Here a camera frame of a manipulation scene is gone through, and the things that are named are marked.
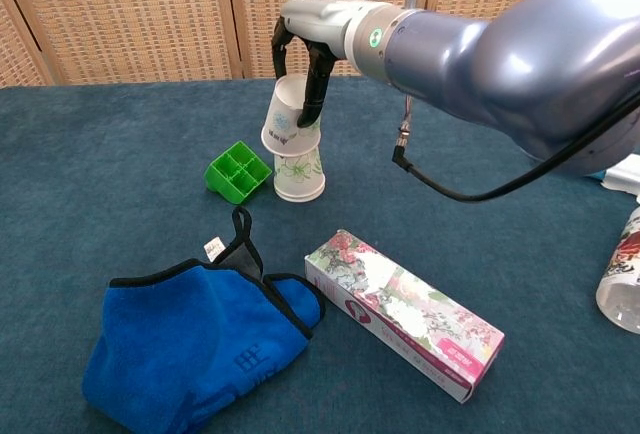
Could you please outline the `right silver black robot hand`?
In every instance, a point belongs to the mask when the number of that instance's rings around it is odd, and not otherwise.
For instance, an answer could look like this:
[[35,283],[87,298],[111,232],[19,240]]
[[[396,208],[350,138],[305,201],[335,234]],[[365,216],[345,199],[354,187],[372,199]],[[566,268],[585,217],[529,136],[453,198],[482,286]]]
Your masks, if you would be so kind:
[[299,128],[320,117],[334,65],[346,58],[347,28],[362,6],[360,0],[288,0],[282,6],[271,38],[276,77],[287,74],[287,46],[295,37],[304,43],[309,58]]

